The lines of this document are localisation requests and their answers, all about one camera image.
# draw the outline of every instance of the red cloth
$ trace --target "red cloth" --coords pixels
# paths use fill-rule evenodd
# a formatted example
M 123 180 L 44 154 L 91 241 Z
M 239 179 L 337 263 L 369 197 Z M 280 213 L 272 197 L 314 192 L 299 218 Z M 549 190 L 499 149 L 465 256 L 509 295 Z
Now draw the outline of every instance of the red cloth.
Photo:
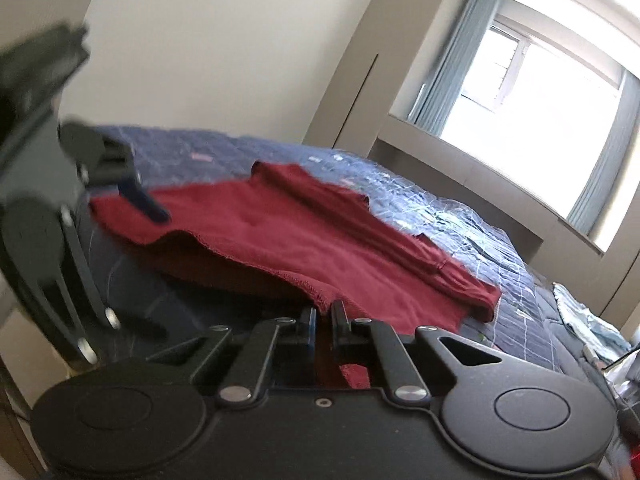
M 500 298 L 426 236 L 375 218 L 368 199 L 295 165 L 256 162 L 247 180 L 156 189 L 170 212 L 153 224 L 119 196 L 92 200 L 95 217 L 138 246 L 155 268 L 231 290 L 302 290 L 325 313 L 372 317 L 411 334 L 430 324 L 456 332 L 470 312 L 490 321 Z
M 631 450 L 631 467 L 636 478 L 640 478 L 640 444 Z

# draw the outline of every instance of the silver bolt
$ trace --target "silver bolt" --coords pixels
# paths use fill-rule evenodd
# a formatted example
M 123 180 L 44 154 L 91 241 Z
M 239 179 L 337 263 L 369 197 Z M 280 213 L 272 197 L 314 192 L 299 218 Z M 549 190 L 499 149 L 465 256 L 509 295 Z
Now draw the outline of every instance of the silver bolt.
M 417 402 L 423 400 L 427 396 L 427 390 L 420 386 L 400 386 L 396 390 L 398 399 L 407 400 L 409 402 Z
M 89 171 L 85 166 L 80 166 L 80 180 L 83 184 L 89 183 Z
M 324 397 L 321 399 L 316 399 L 316 406 L 318 408 L 330 408 L 334 402 L 331 399 L 325 399 Z
M 78 349 L 89 364 L 95 365 L 98 362 L 98 356 L 95 354 L 94 349 L 91 348 L 91 345 L 89 345 L 89 342 L 84 337 L 78 339 Z
M 63 205 L 60 208 L 60 216 L 62 216 L 62 221 L 66 225 L 73 225 L 74 224 L 74 219 L 71 216 L 71 211 L 69 211 L 67 206 Z
M 111 325 L 111 328 L 113 328 L 114 330 L 120 329 L 120 320 L 118 319 L 118 316 L 116 316 L 116 313 L 113 311 L 113 309 L 109 307 L 105 308 L 104 315 L 107 317 L 107 321 Z
M 251 399 L 251 392 L 244 386 L 227 386 L 220 390 L 220 398 L 226 402 L 244 402 Z

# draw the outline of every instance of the white wall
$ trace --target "white wall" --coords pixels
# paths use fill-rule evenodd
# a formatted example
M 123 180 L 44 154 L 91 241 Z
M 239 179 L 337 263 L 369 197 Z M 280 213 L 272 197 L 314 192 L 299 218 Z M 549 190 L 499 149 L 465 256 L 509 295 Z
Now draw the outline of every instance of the white wall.
M 436 17 L 391 107 L 393 115 L 397 117 L 409 115 L 416 96 L 449 38 L 452 26 L 459 17 L 464 3 L 465 0 L 442 0 Z
M 367 155 L 380 126 L 422 51 L 435 59 L 448 14 L 459 0 L 372 0 L 322 98 L 306 144 Z M 430 30 L 434 33 L 431 41 Z
M 92 0 L 61 114 L 300 142 L 370 0 Z

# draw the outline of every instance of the blue quilted bedspread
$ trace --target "blue quilted bedspread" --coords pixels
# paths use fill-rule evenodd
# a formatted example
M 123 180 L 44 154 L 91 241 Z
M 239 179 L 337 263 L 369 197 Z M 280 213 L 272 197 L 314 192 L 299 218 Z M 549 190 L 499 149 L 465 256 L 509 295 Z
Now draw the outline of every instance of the blue quilted bedspread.
M 133 146 L 136 167 L 147 187 L 243 178 L 250 174 L 256 160 L 263 160 L 297 163 L 322 181 L 366 194 L 374 215 L 404 232 L 426 234 L 473 275 L 500 286 L 502 297 L 495 320 L 483 324 L 467 319 L 462 335 L 545 368 L 560 369 L 550 335 L 542 325 L 533 279 L 523 261 L 507 235 L 486 224 L 468 206 L 437 198 L 370 160 L 337 150 L 208 131 L 130 126 L 108 126 L 104 130 Z M 110 242 L 90 222 L 85 221 L 79 231 L 106 300 L 141 304 L 145 315 L 150 315 L 173 294 L 172 308 L 178 308 L 174 291 L 164 290 L 158 278 L 135 267 L 126 256 L 110 254 Z M 186 317 L 194 328 L 203 328 L 193 312 Z M 128 343 L 131 349 L 135 343 Z

